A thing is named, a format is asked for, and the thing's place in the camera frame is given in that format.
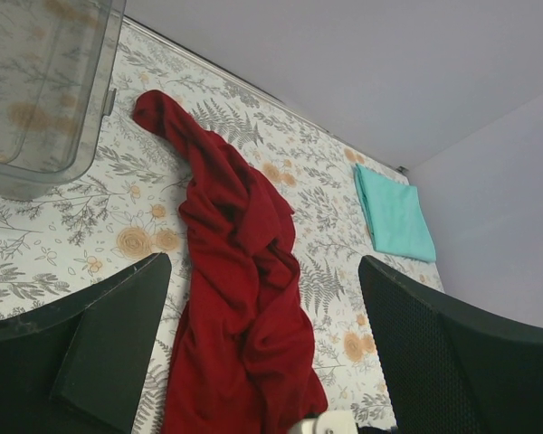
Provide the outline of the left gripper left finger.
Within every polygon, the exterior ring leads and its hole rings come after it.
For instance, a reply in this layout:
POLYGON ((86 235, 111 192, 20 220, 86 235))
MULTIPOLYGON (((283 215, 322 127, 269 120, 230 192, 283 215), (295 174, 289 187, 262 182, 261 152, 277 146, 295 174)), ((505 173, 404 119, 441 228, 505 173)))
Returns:
POLYGON ((171 275, 152 254, 0 321, 0 433, 129 433, 171 275))

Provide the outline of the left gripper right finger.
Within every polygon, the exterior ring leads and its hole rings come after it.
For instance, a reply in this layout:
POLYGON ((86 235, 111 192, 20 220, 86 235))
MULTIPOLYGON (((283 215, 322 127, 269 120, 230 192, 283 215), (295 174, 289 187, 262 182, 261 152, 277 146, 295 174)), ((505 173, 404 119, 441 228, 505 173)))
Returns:
POLYGON ((373 256, 362 297, 397 433, 543 433, 543 328, 427 287, 373 256))

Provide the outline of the red t shirt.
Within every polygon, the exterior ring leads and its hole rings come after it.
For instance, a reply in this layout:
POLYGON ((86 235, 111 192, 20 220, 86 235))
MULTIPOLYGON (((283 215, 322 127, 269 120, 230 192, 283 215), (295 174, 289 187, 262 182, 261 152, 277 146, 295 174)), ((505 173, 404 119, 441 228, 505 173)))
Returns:
POLYGON ((171 354, 162 431, 284 433, 328 401, 300 304, 292 209, 273 184, 171 97, 143 93, 134 121, 190 165, 179 213, 189 299, 171 354))

